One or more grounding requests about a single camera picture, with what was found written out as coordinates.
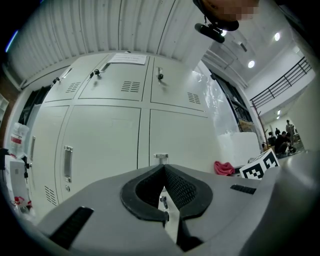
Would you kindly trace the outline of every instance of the cabinet door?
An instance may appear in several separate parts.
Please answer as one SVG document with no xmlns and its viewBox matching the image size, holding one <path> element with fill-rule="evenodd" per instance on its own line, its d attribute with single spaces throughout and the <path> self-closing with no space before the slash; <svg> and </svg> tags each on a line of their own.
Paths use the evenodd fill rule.
<svg viewBox="0 0 320 256">
<path fill-rule="evenodd" d="M 53 85 L 44 101 L 72 100 L 80 86 L 87 82 L 90 73 L 106 56 L 106 53 L 99 53 L 78 58 L 60 76 L 60 81 Z"/>
<path fill-rule="evenodd" d="M 55 181 L 57 142 L 68 106 L 42 107 L 31 130 L 29 182 L 37 221 L 59 204 Z"/>
<path fill-rule="evenodd" d="M 137 169 L 140 111 L 100 105 L 73 108 L 61 149 L 63 200 L 95 181 Z"/>
<path fill-rule="evenodd" d="M 79 98 L 142 101 L 148 63 L 149 57 L 144 65 L 106 61 L 100 76 L 90 79 Z"/>
<path fill-rule="evenodd" d="M 151 102 L 205 111 L 204 96 L 197 74 L 182 63 L 154 58 Z"/>
<path fill-rule="evenodd" d="M 150 165 L 159 164 L 154 154 L 168 154 L 168 163 L 212 173 L 219 146 L 205 117 L 151 110 Z"/>
</svg>

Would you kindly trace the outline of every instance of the ceiling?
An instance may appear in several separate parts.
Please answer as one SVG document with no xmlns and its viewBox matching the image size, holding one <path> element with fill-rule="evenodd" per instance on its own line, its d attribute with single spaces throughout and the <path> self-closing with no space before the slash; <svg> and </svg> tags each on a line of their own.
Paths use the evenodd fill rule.
<svg viewBox="0 0 320 256">
<path fill-rule="evenodd" d="M 19 30 L 9 65 L 29 80 L 81 55 L 136 51 L 195 67 L 211 44 L 194 29 L 202 21 L 192 0 L 46 0 Z"/>
<path fill-rule="evenodd" d="M 295 104 L 296 100 L 300 97 L 300 95 L 304 93 L 304 91 L 305 91 L 305 88 L 299 91 L 298 93 L 296 93 L 293 97 L 289 98 L 285 102 L 275 107 L 274 109 L 261 115 L 261 120 L 263 124 L 266 125 L 276 120 L 278 116 L 278 110 L 281 110 L 280 117 L 286 115 L 289 112 L 289 110 L 292 108 L 292 106 Z"/>
<path fill-rule="evenodd" d="M 274 35 L 280 33 L 280 40 Z M 259 74 L 288 44 L 293 41 L 290 26 L 274 1 L 260 0 L 252 19 L 239 22 L 239 29 L 228 32 L 223 44 L 213 42 L 202 60 L 209 69 L 219 67 L 231 76 L 240 77 L 247 88 L 250 80 Z M 238 44 L 242 42 L 247 52 Z M 255 61 L 248 68 L 249 61 Z"/>
</svg>

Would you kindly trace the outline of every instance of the staircase railing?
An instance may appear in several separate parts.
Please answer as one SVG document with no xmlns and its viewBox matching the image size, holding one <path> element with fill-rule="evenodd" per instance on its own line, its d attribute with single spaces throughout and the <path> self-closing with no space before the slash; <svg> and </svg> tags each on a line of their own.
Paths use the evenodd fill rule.
<svg viewBox="0 0 320 256">
<path fill-rule="evenodd" d="M 258 95 L 250 99 L 256 108 L 263 106 L 275 97 L 282 94 L 285 90 L 305 76 L 310 70 L 309 62 L 303 57 L 295 64 L 287 73 L 281 76 L 277 81 L 271 84 L 267 89 L 260 92 Z"/>
</svg>

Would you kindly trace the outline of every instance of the black vent slot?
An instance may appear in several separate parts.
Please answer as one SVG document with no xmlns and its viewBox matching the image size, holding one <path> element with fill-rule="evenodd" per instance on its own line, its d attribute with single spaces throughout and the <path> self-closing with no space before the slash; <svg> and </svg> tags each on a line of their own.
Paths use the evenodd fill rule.
<svg viewBox="0 0 320 256">
<path fill-rule="evenodd" d="M 191 103 L 201 104 L 199 96 L 197 94 L 188 92 L 188 99 L 189 99 L 189 102 Z"/>
<path fill-rule="evenodd" d="M 74 93 L 80 85 L 80 82 L 73 82 L 69 85 L 68 89 L 66 89 L 65 93 Z"/>
<path fill-rule="evenodd" d="M 241 185 L 237 185 L 234 184 L 230 187 L 230 189 L 236 190 L 236 191 L 240 191 L 243 193 L 247 193 L 247 194 L 251 194 L 253 195 L 256 192 L 256 188 L 253 187 L 249 187 L 249 186 L 241 186 Z"/>
<path fill-rule="evenodd" d="M 140 88 L 140 82 L 124 81 L 121 92 L 138 93 Z"/>
<path fill-rule="evenodd" d="M 80 230 L 86 224 L 93 209 L 86 207 L 79 207 L 75 212 L 57 229 L 50 239 L 57 245 L 69 249 Z"/>
<path fill-rule="evenodd" d="M 48 188 L 47 186 L 44 186 L 44 190 L 45 190 L 46 199 L 54 206 L 57 206 L 57 199 L 56 199 L 55 192 L 52 189 Z"/>
</svg>

